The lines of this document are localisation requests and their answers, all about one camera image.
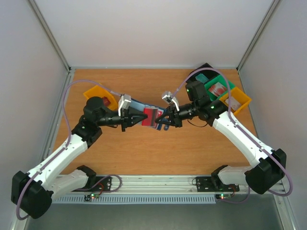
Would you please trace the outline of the blue leather card holder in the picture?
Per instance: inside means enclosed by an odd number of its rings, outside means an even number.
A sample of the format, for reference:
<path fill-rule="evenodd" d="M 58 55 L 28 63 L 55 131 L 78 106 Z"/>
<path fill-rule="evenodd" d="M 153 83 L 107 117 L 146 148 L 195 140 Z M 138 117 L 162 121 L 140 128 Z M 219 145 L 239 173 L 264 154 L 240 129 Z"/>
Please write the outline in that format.
<path fill-rule="evenodd" d="M 135 99 L 132 99 L 130 107 L 147 115 L 147 118 L 140 121 L 138 125 L 153 128 L 158 131 L 161 131 L 162 129 L 164 129 L 164 131 L 167 131 L 169 129 L 168 125 L 157 124 L 155 122 L 155 119 L 161 116 L 164 112 L 166 112 L 166 109 L 151 104 L 145 104 Z"/>

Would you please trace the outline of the red black stripe card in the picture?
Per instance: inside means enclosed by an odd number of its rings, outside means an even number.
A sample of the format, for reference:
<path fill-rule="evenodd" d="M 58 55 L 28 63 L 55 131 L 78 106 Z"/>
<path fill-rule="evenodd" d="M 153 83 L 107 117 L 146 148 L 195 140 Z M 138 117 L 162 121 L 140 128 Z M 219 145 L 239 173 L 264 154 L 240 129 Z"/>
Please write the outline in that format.
<path fill-rule="evenodd" d="M 156 127 L 155 119 L 158 115 L 158 109 L 155 107 L 145 107 L 143 113 L 147 114 L 147 118 L 142 121 L 144 127 Z"/>

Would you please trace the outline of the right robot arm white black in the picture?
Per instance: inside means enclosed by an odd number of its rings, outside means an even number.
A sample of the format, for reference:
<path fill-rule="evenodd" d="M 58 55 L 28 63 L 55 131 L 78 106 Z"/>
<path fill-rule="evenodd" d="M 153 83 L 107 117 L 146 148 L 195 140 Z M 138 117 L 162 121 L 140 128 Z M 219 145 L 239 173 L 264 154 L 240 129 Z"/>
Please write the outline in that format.
<path fill-rule="evenodd" d="M 155 121 L 182 127 L 183 120 L 198 117 L 227 137 L 249 162 L 247 167 L 222 165 L 214 170 L 211 180 L 215 190 L 222 190 L 229 184 L 247 185 L 262 195 L 285 176 L 287 156 L 282 149 L 274 150 L 261 142 L 228 111 L 223 102 L 211 101 L 201 82 L 188 83 L 186 91 L 190 103 L 185 105 L 179 105 L 171 92 L 163 93 L 162 99 L 169 106 Z"/>

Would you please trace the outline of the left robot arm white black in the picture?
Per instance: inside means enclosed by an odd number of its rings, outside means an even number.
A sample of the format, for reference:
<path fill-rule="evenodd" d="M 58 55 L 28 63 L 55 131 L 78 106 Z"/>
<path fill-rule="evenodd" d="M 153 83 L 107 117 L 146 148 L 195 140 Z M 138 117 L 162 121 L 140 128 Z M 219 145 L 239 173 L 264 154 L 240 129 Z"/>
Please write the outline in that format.
<path fill-rule="evenodd" d="M 11 201 L 16 204 L 19 220 L 24 220 L 21 211 L 37 219 L 57 198 L 72 191 L 91 191 L 97 186 L 96 172 L 85 165 L 67 176 L 59 178 L 58 175 L 99 139 L 102 126 L 121 126 L 121 130 L 125 131 L 148 117 L 131 108 L 130 103 L 131 97 L 124 94 L 118 110 L 112 111 L 104 105 L 102 98 L 91 97 L 83 108 L 78 124 L 69 130 L 64 143 L 36 167 L 28 172 L 18 171 L 13 176 Z"/>

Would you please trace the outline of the white red card stack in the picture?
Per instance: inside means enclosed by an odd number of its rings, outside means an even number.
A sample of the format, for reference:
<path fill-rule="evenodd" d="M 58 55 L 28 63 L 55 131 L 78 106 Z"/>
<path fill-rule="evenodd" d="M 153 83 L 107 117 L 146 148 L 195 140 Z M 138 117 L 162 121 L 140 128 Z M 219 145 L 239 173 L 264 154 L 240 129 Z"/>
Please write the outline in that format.
<path fill-rule="evenodd" d="M 208 91 L 212 93 L 214 96 L 219 97 L 227 91 L 227 88 L 224 85 L 222 85 L 220 82 L 217 82 L 216 84 L 213 84 L 208 89 Z"/>

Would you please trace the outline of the white grey card stack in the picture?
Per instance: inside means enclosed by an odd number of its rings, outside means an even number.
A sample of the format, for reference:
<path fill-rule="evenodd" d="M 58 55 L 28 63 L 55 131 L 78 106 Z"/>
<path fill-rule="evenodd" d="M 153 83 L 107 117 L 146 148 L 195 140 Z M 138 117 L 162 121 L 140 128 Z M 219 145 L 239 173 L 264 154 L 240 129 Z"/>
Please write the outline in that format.
<path fill-rule="evenodd" d="M 237 101 L 233 96 L 228 97 L 225 102 L 227 105 L 231 105 L 233 111 L 237 111 L 241 107 L 241 103 Z"/>

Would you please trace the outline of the yellow bin on left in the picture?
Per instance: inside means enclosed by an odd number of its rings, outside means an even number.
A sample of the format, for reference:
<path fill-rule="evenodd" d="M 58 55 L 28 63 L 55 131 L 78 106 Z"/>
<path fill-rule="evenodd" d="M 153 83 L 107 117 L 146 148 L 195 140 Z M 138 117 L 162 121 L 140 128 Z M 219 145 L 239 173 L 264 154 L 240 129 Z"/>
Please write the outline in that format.
<path fill-rule="evenodd" d="M 83 96 L 88 100 L 92 97 L 107 97 L 109 101 L 111 102 L 111 105 L 109 105 L 107 108 L 115 111 L 118 109 L 118 101 L 115 99 L 115 93 L 111 90 L 106 90 L 98 85 L 95 85 L 94 87 L 88 89 L 83 93 Z"/>

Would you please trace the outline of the yellow bin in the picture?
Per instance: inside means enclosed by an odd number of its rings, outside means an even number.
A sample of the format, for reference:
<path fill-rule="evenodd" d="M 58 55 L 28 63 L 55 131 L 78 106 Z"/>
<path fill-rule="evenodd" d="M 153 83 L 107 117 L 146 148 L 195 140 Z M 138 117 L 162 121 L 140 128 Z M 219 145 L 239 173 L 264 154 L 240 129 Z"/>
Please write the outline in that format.
<path fill-rule="evenodd" d="M 247 106 L 250 104 L 252 99 L 247 96 L 242 90 L 240 90 L 238 87 L 234 87 L 231 90 L 231 96 L 233 96 L 237 101 L 241 103 L 241 107 L 237 111 L 232 111 L 234 115 L 239 114 L 243 109 L 247 108 Z"/>
<path fill-rule="evenodd" d="M 92 97 L 107 97 L 109 101 L 111 102 L 111 105 L 109 105 L 107 108 L 115 111 L 118 109 L 118 101 L 115 99 L 115 93 L 111 90 L 106 90 L 98 85 L 95 85 L 94 87 L 88 89 L 83 93 L 83 96 L 88 100 Z"/>

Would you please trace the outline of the black bin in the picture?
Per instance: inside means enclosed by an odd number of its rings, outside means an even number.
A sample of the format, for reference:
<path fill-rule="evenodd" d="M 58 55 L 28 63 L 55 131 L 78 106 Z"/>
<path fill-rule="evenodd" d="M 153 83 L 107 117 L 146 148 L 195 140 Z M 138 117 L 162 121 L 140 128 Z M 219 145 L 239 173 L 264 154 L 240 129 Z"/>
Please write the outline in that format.
<path fill-rule="evenodd" d="M 190 82 L 193 82 L 193 81 L 197 81 L 197 80 L 195 79 L 195 77 L 196 77 L 198 74 L 201 74 L 201 73 L 204 74 L 204 75 L 209 79 L 208 81 L 212 80 L 213 78 L 215 78 L 216 76 L 219 75 L 218 73 L 216 73 L 215 71 L 212 71 L 212 70 L 202 70 L 202 71 L 200 71 L 200 72 L 194 74 L 193 76 L 191 76 L 191 77 L 186 81 L 186 83 L 190 83 Z"/>

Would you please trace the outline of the green bin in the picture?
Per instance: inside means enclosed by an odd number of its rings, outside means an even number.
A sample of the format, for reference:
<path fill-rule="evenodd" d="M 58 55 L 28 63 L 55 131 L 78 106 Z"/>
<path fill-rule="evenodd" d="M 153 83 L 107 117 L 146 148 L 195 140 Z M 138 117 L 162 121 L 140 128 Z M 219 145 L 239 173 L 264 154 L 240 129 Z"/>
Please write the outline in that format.
<path fill-rule="evenodd" d="M 228 92 L 227 83 L 221 75 L 205 83 L 204 87 L 211 101 L 220 99 Z"/>

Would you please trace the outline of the left controller board green LED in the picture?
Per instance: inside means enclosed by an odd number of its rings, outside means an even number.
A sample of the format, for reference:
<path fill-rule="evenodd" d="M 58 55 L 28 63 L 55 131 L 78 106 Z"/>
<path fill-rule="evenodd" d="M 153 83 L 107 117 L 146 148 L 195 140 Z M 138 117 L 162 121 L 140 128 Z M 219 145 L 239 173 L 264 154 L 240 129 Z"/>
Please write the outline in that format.
<path fill-rule="evenodd" d="M 84 196 L 84 201 L 85 202 L 90 202 L 92 200 L 95 200 L 95 199 L 98 199 L 100 197 L 99 194 L 96 194 L 96 193 L 91 193 L 89 195 L 85 195 Z"/>

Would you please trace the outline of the controller board green led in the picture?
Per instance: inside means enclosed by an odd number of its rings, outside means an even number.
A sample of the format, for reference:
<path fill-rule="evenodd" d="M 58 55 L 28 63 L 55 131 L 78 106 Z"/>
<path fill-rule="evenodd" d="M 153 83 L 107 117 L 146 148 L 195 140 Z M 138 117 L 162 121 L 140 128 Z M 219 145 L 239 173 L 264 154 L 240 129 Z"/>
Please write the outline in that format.
<path fill-rule="evenodd" d="M 90 202 L 92 200 L 95 200 L 95 199 L 98 199 L 100 197 L 99 194 L 96 194 L 96 193 L 91 193 L 89 195 L 85 195 L 84 196 L 84 201 L 85 202 Z"/>
<path fill-rule="evenodd" d="M 215 195 L 215 198 L 218 199 L 218 200 L 225 200 L 225 199 L 230 199 L 232 198 L 234 195 L 233 194 L 224 194 L 224 193 L 221 193 L 221 194 L 216 194 Z"/>

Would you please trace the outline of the right controller board green LED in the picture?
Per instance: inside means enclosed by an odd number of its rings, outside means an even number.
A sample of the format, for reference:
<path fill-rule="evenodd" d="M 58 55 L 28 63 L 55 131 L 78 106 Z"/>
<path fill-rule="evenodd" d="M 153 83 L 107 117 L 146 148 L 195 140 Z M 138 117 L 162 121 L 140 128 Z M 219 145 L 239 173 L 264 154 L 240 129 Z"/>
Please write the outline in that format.
<path fill-rule="evenodd" d="M 215 195 L 215 198 L 218 199 L 218 200 L 225 200 L 225 199 L 230 199 L 232 198 L 234 195 L 233 194 L 224 194 L 224 193 L 221 193 L 221 194 L 216 194 Z"/>

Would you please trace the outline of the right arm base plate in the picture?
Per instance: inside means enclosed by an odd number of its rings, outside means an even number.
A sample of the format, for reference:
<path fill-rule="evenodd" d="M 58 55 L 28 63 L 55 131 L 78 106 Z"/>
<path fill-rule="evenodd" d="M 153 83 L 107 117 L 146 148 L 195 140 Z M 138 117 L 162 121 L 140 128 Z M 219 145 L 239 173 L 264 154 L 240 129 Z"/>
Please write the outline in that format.
<path fill-rule="evenodd" d="M 210 176 L 197 176 L 192 180 L 192 184 L 196 186 L 197 192 L 239 192 L 238 185 L 222 185 L 220 188 L 216 188 L 211 180 Z"/>

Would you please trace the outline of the aluminium frame post left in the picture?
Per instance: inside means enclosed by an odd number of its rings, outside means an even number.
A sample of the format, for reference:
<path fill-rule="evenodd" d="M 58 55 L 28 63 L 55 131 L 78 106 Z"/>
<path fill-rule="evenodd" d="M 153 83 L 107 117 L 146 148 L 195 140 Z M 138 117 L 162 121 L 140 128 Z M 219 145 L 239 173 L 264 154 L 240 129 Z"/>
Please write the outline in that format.
<path fill-rule="evenodd" d="M 53 46 L 54 50 L 56 51 L 58 57 L 60 58 L 65 70 L 70 73 L 71 67 L 65 58 L 60 46 L 58 45 L 58 42 L 56 41 L 47 21 L 45 20 L 37 2 L 35 0 L 27 0 L 29 6 L 32 8 L 34 15 L 38 19 L 40 25 L 42 26 L 46 36 L 48 37 L 51 45 Z"/>

